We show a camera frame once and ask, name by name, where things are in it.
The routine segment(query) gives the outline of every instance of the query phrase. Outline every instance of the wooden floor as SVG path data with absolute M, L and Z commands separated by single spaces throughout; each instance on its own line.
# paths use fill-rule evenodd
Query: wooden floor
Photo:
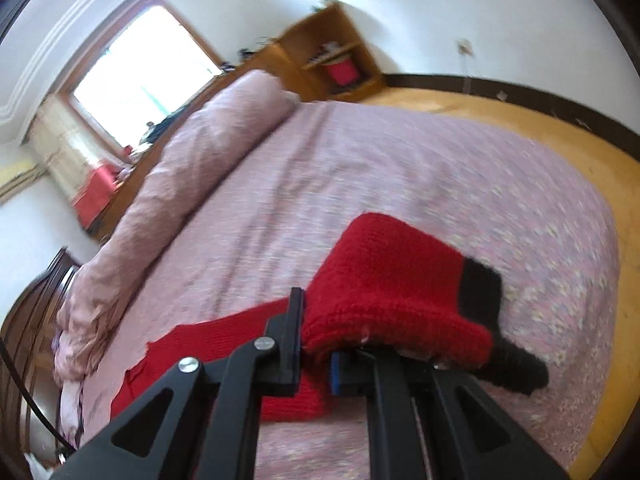
M 364 102 L 466 117 L 537 140 L 564 156 L 611 204 L 622 264 L 613 356 L 590 436 L 569 470 L 574 480 L 590 478 L 640 396 L 640 163 L 581 128 L 500 101 L 389 88 Z

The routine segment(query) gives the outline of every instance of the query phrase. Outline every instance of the electrical outlet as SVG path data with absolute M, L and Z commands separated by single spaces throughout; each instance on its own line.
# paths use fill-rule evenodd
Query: electrical outlet
M 458 53 L 463 56 L 473 56 L 474 48 L 469 40 L 458 40 Z

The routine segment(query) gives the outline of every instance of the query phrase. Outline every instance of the metal screw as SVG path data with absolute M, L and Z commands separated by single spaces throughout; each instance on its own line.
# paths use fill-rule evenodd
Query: metal screw
M 263 335 L 254 341 L 254 346 L 257 350 L 265 351 L 271 350 L 274 346 L 276 346 L 276 341 L 273 337 L 269 337 L 267 335 Z
M 178 361 L 178 370 L 183 374 L 190 374 L 198 369 L 200 363 L 195 357 L 183 357 Z

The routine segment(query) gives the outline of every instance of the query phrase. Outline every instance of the wooden window frame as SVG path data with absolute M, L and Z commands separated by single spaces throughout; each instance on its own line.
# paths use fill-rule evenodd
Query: wooden window frame
M 66 76 L 58 94 L 62 100 L 69 106 L 74 115 L 89 129 L 90 133 L 94 134 L 98 143 L 106 148 L 113 155 L 118 158 L 123 158 L 123 146 L 107 131 L 102 125 L 95 120 L 95 118 L 84 109 L 80 104 L 80 101 L 74 95 L 74 91 L 92 69 L 94 64 L 102 57 L 104 51 L 113 43 L 121 33 L 126 30 L 127 27 L 141 14 L 149 10 L 151 7 L 161 6 L 167 10 L 178 23 L 182 25 L 189 35 L 193 38 L 193 41 L 202 49 L 202 51 L 212 60 L 218 67 L 222 66 L 224 60 L 213 50 L 209 43 L 204 40 L 203 37 L 193 28 L 185 18 L 183 18 L 179 12 L 177 12 L 167 1 L 165 0 L 138 0 L 132 5 L 125 4 L 125 9 L 122 12 L 118 10 L 115 19 L 107 19 L 106 23 L 100 26 L 102 30 L 98 29 L 97 39 L 87 48 L 86 52 L 82 54 L 78 62 L 69 71 Z

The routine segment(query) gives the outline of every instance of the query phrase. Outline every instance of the pink floral bed sheet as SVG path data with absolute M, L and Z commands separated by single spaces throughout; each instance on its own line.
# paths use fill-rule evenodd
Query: pink floral bed sheet
M 337 102 L 298 105 L 156 262 L 84 380 L 83 441 L 108 422 L 148 342 L 305 286 L 365 211 L 396 216 L 502 274 L 501 330 L 546 361 L 550 385 L 530 397 L 485 387 L 568 466 L 609 367 L 619 274 L 609 205 L 560 156 L 514 133 Z M 321 420 L 261 429 L 256 478 L 368 477 L 357 400 Z

